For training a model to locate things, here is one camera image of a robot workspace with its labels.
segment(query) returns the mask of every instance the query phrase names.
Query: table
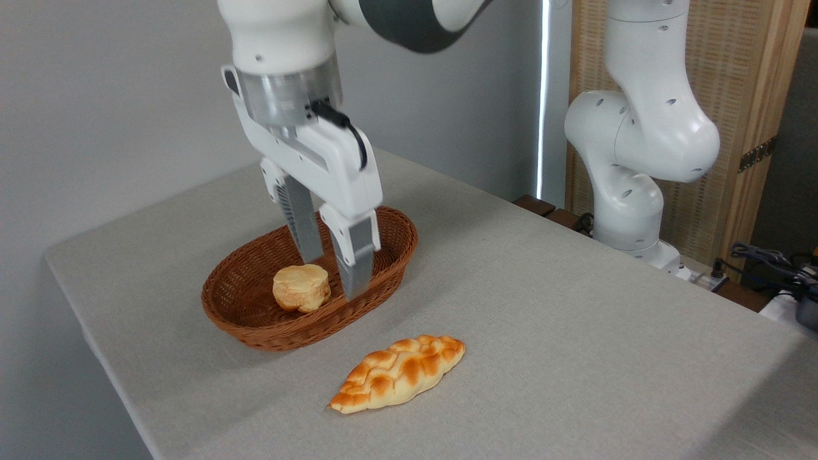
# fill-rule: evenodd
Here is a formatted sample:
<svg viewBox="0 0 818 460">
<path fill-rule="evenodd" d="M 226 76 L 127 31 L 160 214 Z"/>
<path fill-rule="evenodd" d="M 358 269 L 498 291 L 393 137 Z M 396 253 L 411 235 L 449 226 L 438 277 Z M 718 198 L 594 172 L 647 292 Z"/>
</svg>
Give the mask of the table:
<svg viewBox="0 0 818 460">
<path fill-rule="evenodd" d="M 813 340 L 454 179 L 377 160 L 418 250 L 392 298 L 299 350 L 247 348 L 200 306 L 220 260 L 285 222 L 257 168 L 47 252 L 156 458 L 818 457 Z M 326 408 L 365 354 L 420 334 L 467 346 L 437 387 L 351 416 Z"/>
</svg>

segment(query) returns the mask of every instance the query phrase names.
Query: bread roll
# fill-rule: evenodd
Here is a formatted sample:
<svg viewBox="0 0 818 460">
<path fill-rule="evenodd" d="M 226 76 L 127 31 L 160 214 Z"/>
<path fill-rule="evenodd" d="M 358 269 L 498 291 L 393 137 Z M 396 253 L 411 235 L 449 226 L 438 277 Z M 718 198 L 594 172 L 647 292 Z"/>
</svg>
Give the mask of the bread roll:
<svg viewBox="0 0 818 460">
<path fill-rule="evenodd" d="M 313 264 L 282 268 L 272 279 L 272 294 L 287 311 L 313 312 L 330 298 L 330 277 Z"/>
<path fill-rule="evenodd" d="M 368 354 L 349 373 L 330 407 L 341 413 L 403 404 L 440 382 L 465 353 L 449 336 L 399 340 Z"/>
</svg>

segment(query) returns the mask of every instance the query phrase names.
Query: round bread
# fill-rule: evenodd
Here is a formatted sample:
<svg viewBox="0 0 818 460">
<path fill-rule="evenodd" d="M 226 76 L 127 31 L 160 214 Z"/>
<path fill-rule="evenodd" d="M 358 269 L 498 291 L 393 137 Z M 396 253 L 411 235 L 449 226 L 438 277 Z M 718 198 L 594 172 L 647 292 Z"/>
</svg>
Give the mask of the round bread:
<svg viewBox="0 0 818 460">
<path fill-rule="evenodd" d="M 272 294 L 287 311 L 313 312 L 330 298 L 329 273 L 313 264 L 282 268 L 272 279 Z"/>
</svg>

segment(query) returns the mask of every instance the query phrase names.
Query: door hinge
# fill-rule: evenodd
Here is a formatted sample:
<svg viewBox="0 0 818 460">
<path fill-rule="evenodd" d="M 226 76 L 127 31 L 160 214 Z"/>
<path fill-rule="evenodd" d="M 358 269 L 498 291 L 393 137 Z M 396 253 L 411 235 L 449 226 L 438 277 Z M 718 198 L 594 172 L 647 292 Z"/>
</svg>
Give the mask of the door hinge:
<svg viewBox="0 0 818 460">
<path fill-rule="evenodd" d="M 769 141 L 764 142 L 762 145 L 742 155 L 741 163 L 739 163 L 739 172 L 743 173 L 747 169 L 753 167 L 753 165 L 755 165 L 759 161 L 764 160 L 768 156 L 772 155 L 772 152 L 775 150 L 775 143 L 777 141 L 778 135 L 776 134 Z"/>
</svg>

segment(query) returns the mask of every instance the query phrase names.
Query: white wall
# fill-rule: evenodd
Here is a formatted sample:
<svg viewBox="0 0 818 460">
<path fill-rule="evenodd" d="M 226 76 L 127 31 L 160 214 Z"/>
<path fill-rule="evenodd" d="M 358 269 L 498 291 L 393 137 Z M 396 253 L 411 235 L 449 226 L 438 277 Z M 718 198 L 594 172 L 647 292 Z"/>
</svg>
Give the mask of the white wall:
<svg viewBox="0 0 818 460">
<path fill-rule="evenodd" d="M 218 73 L 229 36 L 214 0 L 0 11 L 0 458 L 146 458 L 42 257 L 258 159 Z M 437 56 L 345 30 L 345 109 L 379 147 L 531 192 L 539 17 L 539 0 L 495 0 Z"/>
</svg>

